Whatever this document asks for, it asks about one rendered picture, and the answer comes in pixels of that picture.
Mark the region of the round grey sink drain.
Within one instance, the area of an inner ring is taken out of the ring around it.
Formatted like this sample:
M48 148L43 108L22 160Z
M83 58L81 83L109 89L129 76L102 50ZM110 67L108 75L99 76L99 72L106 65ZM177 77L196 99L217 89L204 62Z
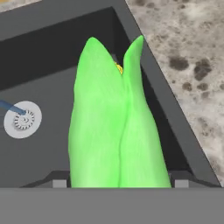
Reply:
M32 101L20 101L15 107L25 111L20 115L14 111L8 110L3 119L3 128L5 132L13 138L24 139L34 134L42 121L42 113L39 106Z

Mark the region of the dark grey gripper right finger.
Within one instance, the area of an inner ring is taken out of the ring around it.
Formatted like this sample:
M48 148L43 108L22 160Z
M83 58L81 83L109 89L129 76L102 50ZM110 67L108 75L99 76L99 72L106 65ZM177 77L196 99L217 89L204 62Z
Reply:
M219 188L219 185L199 180L187 171L172 171L169 173L171 186L173 188Z

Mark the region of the blue water stream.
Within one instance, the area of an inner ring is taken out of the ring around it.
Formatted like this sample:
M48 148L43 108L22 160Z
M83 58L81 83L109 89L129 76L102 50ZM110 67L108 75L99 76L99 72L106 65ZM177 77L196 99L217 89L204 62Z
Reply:
M26 112L23 109L18 108L17 106L14 106L11 103L8 103L7 101L0 100L0 108L10 110L10 111L18 113L20 115L25 115L26 114Z

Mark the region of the dark grey kitchen sink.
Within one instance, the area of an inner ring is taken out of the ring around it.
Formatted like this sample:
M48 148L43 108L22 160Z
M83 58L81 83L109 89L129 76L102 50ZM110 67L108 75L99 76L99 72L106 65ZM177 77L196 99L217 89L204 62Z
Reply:
M0 13L0 100L31 101L43 120L14 139L0 108L0 187L46 186L67 179L67 132L78 58L90 37L117 62L140 30L124 0L42 0ZM159 130L168 171L194 186L220 183L150 48L141 58L143 88Z

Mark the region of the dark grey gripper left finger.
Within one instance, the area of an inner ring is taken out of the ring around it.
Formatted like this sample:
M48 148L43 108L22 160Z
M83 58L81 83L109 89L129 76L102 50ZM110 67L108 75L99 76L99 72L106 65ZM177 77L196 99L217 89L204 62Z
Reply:
M51 171L45 178L23 185L23 188L69 188L70 186L69 171Z

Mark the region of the green husked corn cob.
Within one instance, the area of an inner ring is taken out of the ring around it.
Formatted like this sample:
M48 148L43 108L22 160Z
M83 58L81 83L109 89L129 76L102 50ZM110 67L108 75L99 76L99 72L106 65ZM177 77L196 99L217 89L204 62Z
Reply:
M77 66L68 134L73 188L170 188L158 128L144 94L142 36L118 66L89 38Z

